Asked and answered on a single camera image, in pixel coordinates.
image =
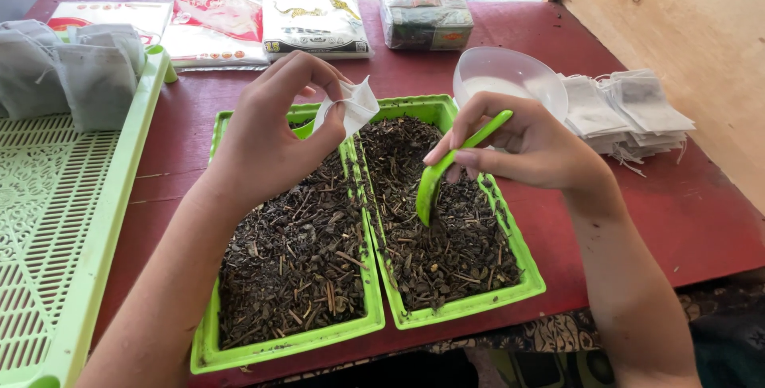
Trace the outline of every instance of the fingernail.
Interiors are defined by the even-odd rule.
[[[472,151],[460,150],[454,154],[454,162],[465,167],[476,167],[478,165],[478,155]]]
[[[337,118],[339,120],[345,119],[345,103],[342,101],[335,102],[335,115],[337,115]]]
[[[429,151],[425,158],[422,158],[422,162],[426,163],[427,165],[430,165],[434,160],[435,155],[433,154],[433,151]]]

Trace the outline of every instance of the wooden board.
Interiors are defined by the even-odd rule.
[[[562,0],[625,66],[649,67],[701,148],[765,212],[762,0]]]

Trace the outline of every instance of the clear plastic bowl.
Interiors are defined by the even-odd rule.
[[[454,70],[457,108],[479,90],[539,100],[561,122],[569,112],[569,96],[555,72],[541,61],[510,49],[474,47],[462,53]]]

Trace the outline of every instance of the red tabletop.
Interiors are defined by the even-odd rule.
[[[60,0],[38,1],[27,17],[46,22],[56,1]],[[475,21],[470,47],[507,47],[565,75],[598,76],[625,70],[559,4],[468,4]],[[459,52],[390,51],[383,42],[378,2],[361,1],[361,12],[375,54],[370,60],[335,61],[345,76],[360,82],[370,75],[369,84],[378,98],[452,93]],[[239,91],[258,75],[246,71],[182,73],[176,83],[163,88],[92,344],[117,312],[180,198],[206,167],[215,114],[233,109]],[[677,157],[678,152],[673,151],[647,158],[640,166],[647,178],[610,161],[627,207],[669,281],[674,286],[688,285],[765,266],[765,218],[693,141],[688,141],[679,165]],[[527,188],[510,180],[498,179],[497,183],[539,266],[546,293],[406,331],[396,329],[386,306],[386,327],[381,331],[255,364],[248,372],[236,368],[193,376],[190,386],[244,386],[587,306],[579,248],[560,192]]]

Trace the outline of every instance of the light green perforated tray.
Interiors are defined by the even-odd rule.
[[[0,386],[71,386],[85,364],[163,78],[159,46],[122,131],[0,119]]]
[[[380,111],[374,118],[372,118],[372,122],[382,119],[412,116],[435,125],[441,132],[446,132],[451,128],[454,116],[457,114],[457,108],[454,106],[451,97],[447,95],[415,96],[378,101],[380,104]],[[359,139],[360,136],[356,134],[353,141],[350,143],[354,146],[354,152],[358,152],[360,149],[363,153],[363,146]],[[361,175],[366,179],[366,184],[364,186],[369,186],[370,188],[365,190],[362,194],[365,198],[369,199],[368,201],[365,200],[364,203],[371,204],[377,208],[377,202],[373,191],[375,184],[369,179],[366,158],[364,158],[363,163],[359,162],[358,165],[361,170]],[[491,182],[490,187],[487,188],[483,185],[483,178],[487,178]],[[505,199],[502,197],[500,188],[496,186],[494,177],[491,174],[479,175],[478,186],[486,194],[488,204],[491,207],[496,207],[498,224],[507,237],[507,244],[510,247],[512,254],[516,257],[518,268],[522,270],[520,284],[461,298],[446,303],[437,310],[422,309],[408,312],[404,308],[404,302],[401,299],[396,280],[393,277],[390,257],[386,251],[385,230],[383,228],[383,222],[379,217],[379,212],[376,209],[376,222],[373,223],[374,225],[371,226],[370,229],[375,231],[373,239],[376,244],[375,250],[377,251],[377,262],[380,272],[382,273],[382,283],[385,285],[386,294],[388,295],[388,303],[390,304],[391,313],[393,314],[393,322],[399,330],[422,327],[424,325],[437,324],[438,322],[450,321],[459,317],[474,315],[479,312],[509,305],[510,303],[518,302],[534,295],[542,294],[545,291],[545,282],[542,280],[539,270],[536,267],[536,263],[529,251],[529,247],[526,246],[526,242],[523,240],[523,236],[516,225],[516,221],[512,217]]]
[[[306,119],[314,118],[319,106],[319,104],[293,105],[290,107],[287,119],[291,123],[300,123]],[[210,158],[215,155],[215,150],[226,130],[231,114],[231,111],[226,111],[219,112],[216,116]],[[351,174],[355,180],[358,180],[360,171],[357,167],[356,153],[349,146],[349,142],[350,139],[340,144],[338,148],[340,159],[343,162],[345,174]],[[363,198],[361,192],[359,188],[357,190],[358,198]],[[349,190],[348,197],[352,196],[353,191]],[[361,262],[368,267],[368,270],[360,270],[361,279],[364,281],[362,283],[364,287],[364,309],[367,311],[365,316],[271,341],[232,347],[222,351],[219,347],[218,312],[220,311],[220,296],[218,295],[218,281],[216,280],[213,296],[207,305],[202,322],[194,333],[194,341],[191,344],[191,373],[206,373],[273,360],[382,330],[385,327],[385,315],[383,314],[382,291],[377,276],[377,264],[375,263],[374,252],[372,252],[374,234],[369,229],[367,209],[362,208],[361,213],[364,219],[362,222],[364,242],[370,251],[367,255],[362,254],[360,256]]]

